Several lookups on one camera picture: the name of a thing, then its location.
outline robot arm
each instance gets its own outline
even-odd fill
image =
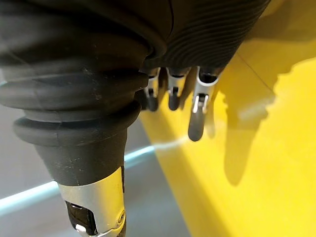
[[[187,68],[201,66],[205,75],[217,77],[267,4],[0,2],[0,76],[5,81],[0,103],[24,111],[14,131],[35,145],[82,236],[125,236],[124,147],[127,128],[140,111],[134,93],[148,84],[139,70],[168,67],[170,107],[176,109],[178,79]],[[155,105],[149,89],[147,97]],[[208,90],[196,91],[206,98],[201,91]],[[198,99],[193,110],[206,111],[200,104],[206,102]]]

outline gray floor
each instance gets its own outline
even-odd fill
[[[11,130],[12,122],[21,115],[18,110],[0,106],[0,198],[51,181],[33,146],[20,141]],[[148,145],[144,129],[137,121],[130,127],[126,153]],[[190,236],[154,153],[126,164],[125,187],[127,237]],[[78,234],[70,227],[64,203],[56,194],[0,215],[0,236],[78,237]]]

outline robotic hand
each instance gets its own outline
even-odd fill
[[[189,137],[200,139],[218,76],[268,2],[0,2],[0,103],[24,110],[14,131],[35,145],[83,237],[125,236],[123,155],[140,111],[135,92],[145,88],[155,111],[166,68],[176,110],[199,66]]]

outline robotic finger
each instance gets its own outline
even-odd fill
[[[158,109],[159,73],[160,68],[148,70],[148,86],[144,89],[148,109],[152,112]]]
[[[181,93],[191,68],[166,68],[168,74],[169,109],[177,110],[180,104]]]
[[[205,115],[218,80],[215,70],[198,67],[188,130],[192,141],[198,141],[203,135]]]

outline yellow surface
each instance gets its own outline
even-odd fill
[[[218,84],[202,140],[190,95],[144,127],[194,237],[316,237],[316,1],[272,0]]]

